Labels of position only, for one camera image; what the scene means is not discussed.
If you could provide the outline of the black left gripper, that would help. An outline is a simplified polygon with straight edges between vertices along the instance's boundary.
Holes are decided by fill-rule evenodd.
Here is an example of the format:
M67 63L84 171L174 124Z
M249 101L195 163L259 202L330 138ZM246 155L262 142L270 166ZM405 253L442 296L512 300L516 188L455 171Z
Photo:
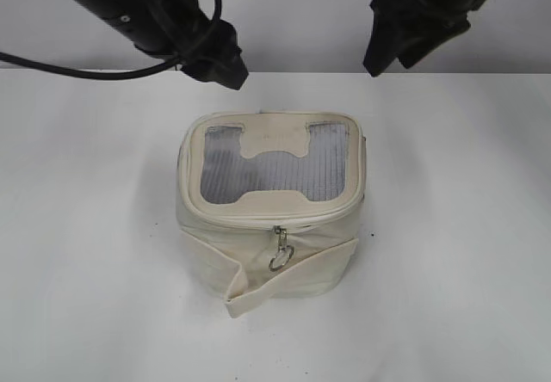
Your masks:
M112 0L115 16L102 20L154 58L177 56L179 71L201 83L241 89L249 72L241 58L237 31L221 20L222 0L211 17L199 0Z

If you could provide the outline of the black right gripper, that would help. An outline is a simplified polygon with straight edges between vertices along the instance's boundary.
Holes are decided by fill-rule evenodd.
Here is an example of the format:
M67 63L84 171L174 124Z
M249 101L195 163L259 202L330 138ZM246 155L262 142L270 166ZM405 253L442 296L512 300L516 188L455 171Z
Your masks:
M449 40L466 33L468 14L486 0L372 0L374 22L363 66L378 77L398 59L412 68Z

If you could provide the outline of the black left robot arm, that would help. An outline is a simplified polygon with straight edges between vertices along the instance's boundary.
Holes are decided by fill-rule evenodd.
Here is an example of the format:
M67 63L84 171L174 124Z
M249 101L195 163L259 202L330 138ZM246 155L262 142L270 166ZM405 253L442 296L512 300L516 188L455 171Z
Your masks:
M199 0L73 0L154 59L176 59L188 77L239 90L249 72L236 29Z

